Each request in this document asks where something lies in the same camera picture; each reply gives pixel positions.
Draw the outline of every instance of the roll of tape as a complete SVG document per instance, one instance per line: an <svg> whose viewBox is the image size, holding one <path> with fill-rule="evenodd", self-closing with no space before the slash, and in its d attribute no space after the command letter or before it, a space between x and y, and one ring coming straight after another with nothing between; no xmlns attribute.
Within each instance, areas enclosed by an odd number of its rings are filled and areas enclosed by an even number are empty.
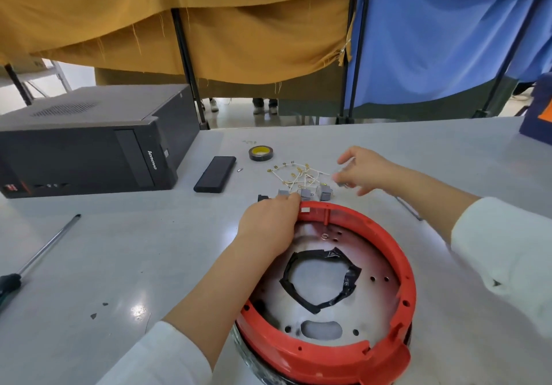
<svg viewBox="0 0 552 385"><path fill-rule="evenodd" d="M267 161L274 156L274 150L266 145L258 145L249 150L249 158L253 161Z"/></svg>

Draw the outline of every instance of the computer vent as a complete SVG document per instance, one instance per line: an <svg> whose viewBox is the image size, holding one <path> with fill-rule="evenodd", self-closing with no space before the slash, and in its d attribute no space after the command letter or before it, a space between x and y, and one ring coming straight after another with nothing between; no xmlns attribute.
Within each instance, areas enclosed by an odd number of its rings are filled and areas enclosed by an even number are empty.
<svg viewBox="0 0 552 385"><path fill-rule="evenodd" d="M33 113L31 116L55 116L55 115L74 115L76 113L86 112L98 103L67 103L65 105L53 105Z"/></svg>

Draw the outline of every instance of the red circular frame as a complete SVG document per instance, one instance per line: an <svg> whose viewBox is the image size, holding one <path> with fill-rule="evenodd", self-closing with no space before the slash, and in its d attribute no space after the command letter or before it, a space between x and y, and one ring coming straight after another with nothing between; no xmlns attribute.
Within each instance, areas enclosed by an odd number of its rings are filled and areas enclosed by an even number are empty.
<svg viewBox="0 0 552 385"><path fill-rule="evenodd" d="M406 256L376 222L343 206L301 202L298 221L319 221L350 229L382 252L400 282L398 308L391 318L389 333L374 347L367 340L348 346L319 346L272 327L248 300L236 320L242 337L262 360L294 381L313 385L389 385L410 363L404 341L416 308L416 284Z"/></svg>

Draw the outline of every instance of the screwdriver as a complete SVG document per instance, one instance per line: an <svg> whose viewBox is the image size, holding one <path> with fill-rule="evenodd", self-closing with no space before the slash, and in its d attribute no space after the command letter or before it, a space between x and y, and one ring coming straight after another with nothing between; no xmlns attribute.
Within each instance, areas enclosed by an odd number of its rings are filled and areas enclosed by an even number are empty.
<svg viewBox="0 0 552 385"><path fill-rule="evenodd" d="M21 269L19 269L16 273L12 273L11 275L5 275L0 276L0 305L4 302L6 297L14 291L17 291L19 288L21 288L21 275L23 275L23 272L29 268L31 264L34 263L36 259L40 257L42 253L44 253L47 249L52 247L53 244L55 244L59 238L61 238L69 229L80 220L81 215L78 213L76 214L71 221L69 221L64 228L62 228L58 234L54 235L50 241L48 241L37 253L27 262L23 265Z"/></svg>

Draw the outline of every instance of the forearm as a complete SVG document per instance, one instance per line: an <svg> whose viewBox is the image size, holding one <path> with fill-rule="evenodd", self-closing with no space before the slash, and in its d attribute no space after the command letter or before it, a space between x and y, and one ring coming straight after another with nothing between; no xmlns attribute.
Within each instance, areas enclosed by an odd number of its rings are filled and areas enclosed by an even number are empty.
<svg viewBox="0 0 552 385"><path fill-rule="evenodd" d="M197 286L163 319L192 340L211 368L243 304L273 257L254 239L236 238Z"/></svg>
<svg viewBox="0 0 552 385"><path fill-rule="evenodd" d="M479 196L449 186L437 179L397 166L385 191L408 202L448 243L454 225Z"/></svg>

